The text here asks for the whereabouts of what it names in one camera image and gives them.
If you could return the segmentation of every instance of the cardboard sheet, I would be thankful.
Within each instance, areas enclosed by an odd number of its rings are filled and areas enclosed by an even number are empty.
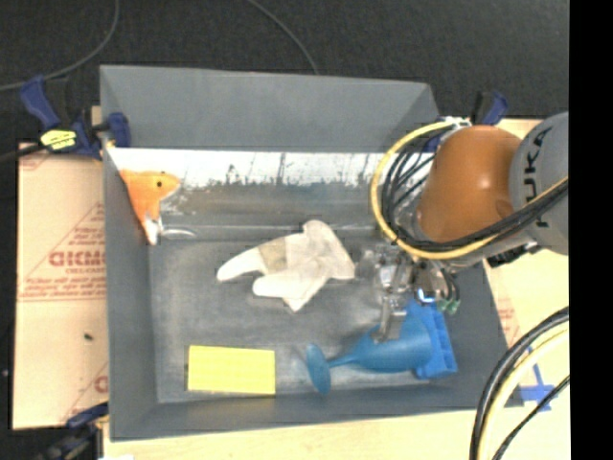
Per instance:
[[[102,164],[19,163],[13,428],[62,426],[107,400]]]

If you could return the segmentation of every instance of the black cord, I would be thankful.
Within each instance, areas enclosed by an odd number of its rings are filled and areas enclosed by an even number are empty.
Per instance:
[[[532,343],[539,337],[551,329],[568,322],[569,319],[569,307],[556,311],[525,333],[515,344],[513,344],[513,346],[509,348],[498,363],[496,363],[496,366],[491,372],[488,382],[483,390],[479,404],[477,405],[472,436],[470,438],[469,460],[477,459],[477,452],[481,443],[481,434],[485,418],[489,414],[491,404],[499,390],[501,383],[505,381],[507,375],[512,371],[517,360],[522,357]]]
[[[111,22],[109,31],[108,33],[106,33],[106,36],[104,37],[102,42],[87,56],[79,59],[78,61],[75,61],[74,63],[64,68],[60,68],[59,70],[56,70],[55,72],[51,72],[51,73],[44,75],[43,76],[44,80],[48,81],[48,80],[56,79],[63,75],[67,75],[75,71],[76,69],[80,68],[82,65],[84,65],[85,63],[87,63],[88,61],[92,60],[93,58],[95,58],[97,55],[100,54],[102,49],[104,49],[104,47],[111,40],[111,37],[115,34],[115,31],[117,29],[117,24],[119,22],[120,0],[114,0],[114,2],[115,2],[115,13],[113,15],[113,21]],[[0,85],[0,92],[6,92],[9,90],[15,90],[15,89],[21,88],[25,83],[26,83],[25,81],[18,81],[14,83],[7,83],[5,85]]]
[[[511,433],[509,433],[509,436],[505,438],[505,440],[502,442],[498,450],[494,453],[494,456],[491,457],[491,460],[500,460],[505,454],[505,451],[507,451],[507,448],[509,447],[509,445],[511,444],[515,436],[517,436],[519,431],[521,431],[522,427],[524,427],[538,412],[540,412],[541,409],[545,407],[545,405],[550,403],[554,399],[555,396],[557,396],[562,390],[564,390],[569,385],[570,382],[571,382],[571,376],[568,375],[563,381],[561,381],[558,385],[556,385],[556,388],[554,388],[549,394],[547,394],[538,403],[538,405],[523,419],[523,421],[519,423],[519,425],[517,425],[513,429],[513,431],[511,431]]]
[[[28,147],[24,147],[22,149],[16,149],[14,151],[8,151],[7,153],[3,153],[0,155],[0,164],[5,162],[10,162],[12,160],[17,160],[20,157],[25,155],[29,155],[30,153],[35,153],[37,151],[44,150],[44,146],[40,144],[29,145]]]
[[[306,58],[306,60],[308,61],[308,64],[310,65],[313,74],[315,75],[319,75],[319,69],[317,67],[317,64],[315,63],[315,60],[312,58],[312,56],[310,55],[310,53],[308,52],[307,47],[302,43],[302,41],[294,34],[291,32],[291,30],[281,21],[281,19],[279,17],[277,17],[274,13],[272,13],[270,10],[268,10],[267,8],[265,8],[264,6],[262,6],[260,3],[258,3],[256,0],[244,0],[245,2],[249,3],[250,5],[252,5],[253,7],[255,7],[258,11],[260,11],[261,13],[263,13],[264,15],[266,15],[266,17],[268,17],[270,20],[272,20],[275,24],[277,24],[277,26],[279,26],[284,33],[292,40],[294,41],[294,43],[296,44],[296,46],[298,46],[298,48],[300,49],[300,51],[302,52],[302,54],[304,55],[304,57]]]

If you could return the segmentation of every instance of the orange toy fish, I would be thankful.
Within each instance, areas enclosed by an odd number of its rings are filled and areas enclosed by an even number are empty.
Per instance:
[[[181,181],[165,172],[122,169],[119,174],[127,187],[136,218],[145,229],[149,243],[155,245],[162,232],[160,201],[174,193]]]

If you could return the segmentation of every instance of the white cloth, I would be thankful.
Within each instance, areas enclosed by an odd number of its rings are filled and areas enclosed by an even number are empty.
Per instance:
[[[219,268],[217,279],[258,271],[263,276],[254,282],[256,295],[283,298],[299,311],[328,279],[354,278],[353,261],[329,226],[313,219],[303,230],[238,254]]]

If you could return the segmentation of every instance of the yellow cable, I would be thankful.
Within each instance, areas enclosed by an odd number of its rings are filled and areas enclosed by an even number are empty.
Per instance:
[[[379,205],[379,199],[378,199],[379,179],[381,178],[381,175],[383,174],[383,170],[385,169],[385,166],[388,164],[392,156],[396,154],[400,149],[402,149],[402,147],[404,147],[407,143],[415,140],[416,138],[419,138],[420,136],[423,136],[429,133],[430,131],[435,131],[437,129],[443,129],[445,127],[450,127],[450,126],[453,126],[454,124],[455,123],[452,121],[441,121],[438,123],[433,123],[432,125],[427,125],[427,126],[423,126],[418,129],[415,129],[414,131],[411,131],[409,134],[400,138],[397,142],[394,143],[394,145],[388,151],[385,152],[385,154],[379,161],[378,165],[376,166],[375,173],[373,174],[373,180],[371,181],[370,198],[371,198],[371,205],[373,209],[373,214],[375,215],[376,223],[380,227],[381,231],[388,237],[388,239],[397,243],[398,247],[400,247],[405,252],[408,252],[409,254],[417,258],[437,259],[437,260],[459,258],[459,257],[465,256],[466,254],[469,254],[470,252],[473,252],[483,247],[484,245],[487,245],[495,237],[497,237],[497,235],[492,235],[484,239],[481,239],[480,241],[468,243],[467,245],[458,247],[456,249],[446,250],[442,252],[431,252],[428,250],[418,249],[408,244],[407,242],[401,240],[396,234],[396,232],[394,232],[394,230],[392,230],[392,228],[387,224],[387,222],[385,221],[385,218],[383,217],[381,213],[381,207]],[[541,193],[540,195],[532,199],[525,206],[529,206],[530,204],[537,202],[539,199],[546,196],[549,192],[557,188],[562,182],[565,182],[567,179],[568,179],[568,176],[564,177],[563,179],[558,181],[556,184],[551,186],[549,189],[547,189],[546,191],[544,191],[543,193]]]
[[[550,353],[554,348],[566,342],[568,338],[569,330],[566,328],[543,341],[536,348],[534,348],[529,355],[524,356],[521,361],[518,362],[507,379],[501,384],[494,401],[491,403],[489,413],[484,418],[483,427],[481,429],[481,442],[480,445],[477,446],[477,460],[489,459],[489,443],[493,424],[519,381],[521,381],[526,372],[531,369],[544,355]]]

